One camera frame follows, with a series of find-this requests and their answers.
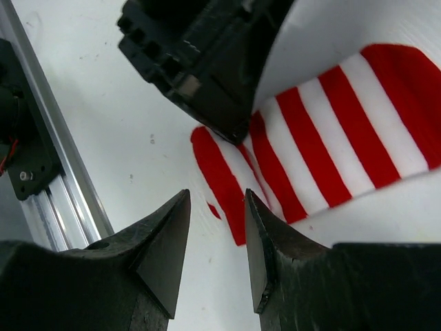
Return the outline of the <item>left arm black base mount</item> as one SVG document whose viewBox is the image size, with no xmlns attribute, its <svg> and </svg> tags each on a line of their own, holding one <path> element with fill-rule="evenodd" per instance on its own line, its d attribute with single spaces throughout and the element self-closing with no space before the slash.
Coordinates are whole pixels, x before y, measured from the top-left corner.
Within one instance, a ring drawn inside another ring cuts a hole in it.
<svg viewBox="0 0 441 331">
<path fill-rule="evenodd" d="M 39 194 L 61 162 L 12 44 L 1 40 L 1 174 L 20 201 Z"/>
</svg>

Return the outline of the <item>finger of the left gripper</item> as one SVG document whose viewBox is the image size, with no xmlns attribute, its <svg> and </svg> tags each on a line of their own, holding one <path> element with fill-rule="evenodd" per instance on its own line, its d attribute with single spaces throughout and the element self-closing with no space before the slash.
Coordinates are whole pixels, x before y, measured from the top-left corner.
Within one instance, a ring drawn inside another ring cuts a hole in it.
<svg viewBox="0 0 441 331">
<path fill-rule="evenodd" d="M 119 49 L 142 78 L 224 140 L 241 143 L 290 0 L 126 1 Z"/>
</svg>

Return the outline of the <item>red white striped sock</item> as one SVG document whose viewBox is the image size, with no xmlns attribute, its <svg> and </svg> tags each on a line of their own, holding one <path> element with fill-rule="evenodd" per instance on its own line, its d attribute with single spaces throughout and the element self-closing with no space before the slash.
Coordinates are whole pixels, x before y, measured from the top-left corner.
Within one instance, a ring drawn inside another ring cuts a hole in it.
<svg viewBox="0 0 441 331">
<path fill-rule="evenodd" d="M 440 67 L 377 43 L 262 104 L 232 145 L 190 136 L 212 214 L 245 244 L 245 192 L 287 223 L 440 168 Z"/>
</svg>

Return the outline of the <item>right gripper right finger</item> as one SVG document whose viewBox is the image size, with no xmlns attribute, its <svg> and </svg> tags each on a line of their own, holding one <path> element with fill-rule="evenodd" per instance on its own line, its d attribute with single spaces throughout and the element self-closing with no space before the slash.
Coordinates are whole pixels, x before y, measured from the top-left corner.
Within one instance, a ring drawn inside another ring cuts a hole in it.
<svg viewBox="0 0 441 331">
<path fill-rule="evenodd" d="M 262 330 L 439 330 L 440 245 L 327 248 L 280 220 L 251 190 L 245 228 Z"/>
</svg>

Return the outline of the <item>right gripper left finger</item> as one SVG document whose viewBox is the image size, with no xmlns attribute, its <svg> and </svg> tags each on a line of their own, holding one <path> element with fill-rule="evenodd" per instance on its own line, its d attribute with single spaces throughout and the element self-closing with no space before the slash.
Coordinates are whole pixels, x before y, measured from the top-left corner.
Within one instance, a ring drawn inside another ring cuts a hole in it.
<svg viewBox="0 0 441 331">
<path fill-rule="evenodd" d="M 2 330 L 166 330 L 175 317 L 191 199 L 84 249 L 1 243 Z"/>
</svg>

